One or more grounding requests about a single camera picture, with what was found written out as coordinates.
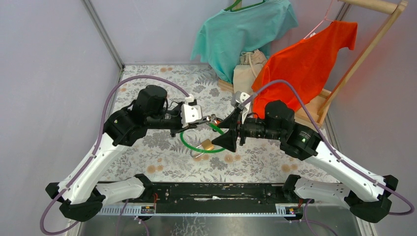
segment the gray wall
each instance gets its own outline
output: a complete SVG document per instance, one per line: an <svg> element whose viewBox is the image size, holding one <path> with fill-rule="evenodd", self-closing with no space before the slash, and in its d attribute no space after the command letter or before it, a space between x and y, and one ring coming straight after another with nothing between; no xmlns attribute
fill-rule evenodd
<svg viewBox="0 0 417 236"><path fill-rule="evenodd" d="M399 179L398 192L417 203L417 4L410 1L380 44L330 107L344 154L369 170ZM359 24L357 48L343 60L355 59L385 15L353 7L346 20ZM336 68L343 74L346 68ZM394 196L393 211L407 205ZM417 214L388 216L376 224L379 236L416 235Z"/></svg>
<svg viewBox="0 0 417 236"><path fill-rule="evenodd" d="M194 40L201 25L234 0L92 2L123 62L164 64L190 63ZM242 3L246 6L258 2L261 0L243 0ZM330 0L291 0L291 3L301 24L275 43L275 50L305 37L323 19ZM341 4L334 1L330 17L337 14Z"/></svg>
<svg viewBox="0 0 417 236"><path fill-rule="evenodd" d="M40 236L60 181L95 141L118 68L81 1L0 1L0 235ZM56 205L47 228L66 226Z"/></svg>

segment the wooden frame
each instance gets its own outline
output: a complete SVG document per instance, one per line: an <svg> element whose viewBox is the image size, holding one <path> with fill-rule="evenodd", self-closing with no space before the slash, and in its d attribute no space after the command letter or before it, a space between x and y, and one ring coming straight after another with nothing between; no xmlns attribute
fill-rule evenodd
<svg viewBox="0 0 417 236"><path fill-rule="evenodd" d="M322 92L315 98L313 98L306 107L309 113L314 118L316 124L321 127L323 125L324 119L327 115L328 108L331 102L335 99L336 95L342 90L342 88L346 85L347 81L352 77L352 75L356 72L359 66L363 63L363 61L368 57L371 51L375 48L375 46L379 43L382 37L388 32L389 28L394 24L394 22L398 19L401 13L407 7L408 1L402 0L399 4L394 4L391 2L383 1L383 0L339 0L345 3L349 3L352 5L364 7L370 10L382 12L388 14L389 16L385 20L385 22L381 25L378 29L374 37L368 43L368 45L362 50L353 64L350 66L348 71L343 75L342 79L339 81L337 86L333 89L332 92L323 89ZM233 85L222 80L219 80L218 86L222 90L231 91L233 93ZM313 124L310 122L310 119L307 117L307 114L304 112L303 109L300 109L296 112L296 122L310 126L314 128Z"/></svg>

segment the shirt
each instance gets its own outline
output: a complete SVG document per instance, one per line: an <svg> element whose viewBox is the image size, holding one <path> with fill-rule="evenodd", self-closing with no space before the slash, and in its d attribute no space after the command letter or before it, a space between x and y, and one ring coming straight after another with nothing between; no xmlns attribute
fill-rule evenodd
<svg viewBox="0 0 417 236"><path fill-rule="evenodd" d="M236 12L221 10L198 32L191 60L201 55L201 62L208 62L220 79L232 83L241 52L260 49L268 57L270 42L297 26L288 0L267 0Z"/></svg>
<svg viewBox="0 0 417 236"><path fill-rule="evenodd" d="M355 47L357 23L334 21L311 38L275 53L265 64L252 85L256 92L273 80L288 81L300 95L304 104L320 94L333 68L341 48ZM281 100L294 111L301 105L292 90L285 84L274 84L263 90L253 102L253 112L265 117L265 106Z"/></svg>

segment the floral tablecloth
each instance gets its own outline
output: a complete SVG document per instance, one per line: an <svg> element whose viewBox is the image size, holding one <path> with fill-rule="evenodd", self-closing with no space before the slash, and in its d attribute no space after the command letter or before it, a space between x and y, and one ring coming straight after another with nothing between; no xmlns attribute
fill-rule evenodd
<svg viewBox="0 0 417 236"><path fill-rule="evenodd" d="M180 85L194 95L203 108L203 115L225 118L233 110L232 94L217 86L218 77L209 65L131 65L126 66L122 79L135 75L158 76ZM127 106L148 84L165 88L169 102L184 100L181 92L165 83L135 80L119 89L113 111ZM201 125L187 130L184 136L197 146L218 135L209 126ZM297 174L312 180L336 182L321 169L285 155L279 149L279 141L248 138L236 153L225 150L194 159L179 135L172 138L169 130L148 130L144 138L110 166L101 180L123 180L140 173L151 181L284 183L289 174Z"/></svg>

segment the beige bag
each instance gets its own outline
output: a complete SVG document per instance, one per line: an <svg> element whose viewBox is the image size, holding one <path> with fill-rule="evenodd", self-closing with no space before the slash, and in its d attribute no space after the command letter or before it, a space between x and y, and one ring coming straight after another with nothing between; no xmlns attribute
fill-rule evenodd
<svg viewBox="0 0 417 236"><path fill-rule="evenodd" d="M265 55L258 49L254 52L243 52L240 56L240 65L233 73L233 91L253 94L252 84L267 62Z"/></svg>

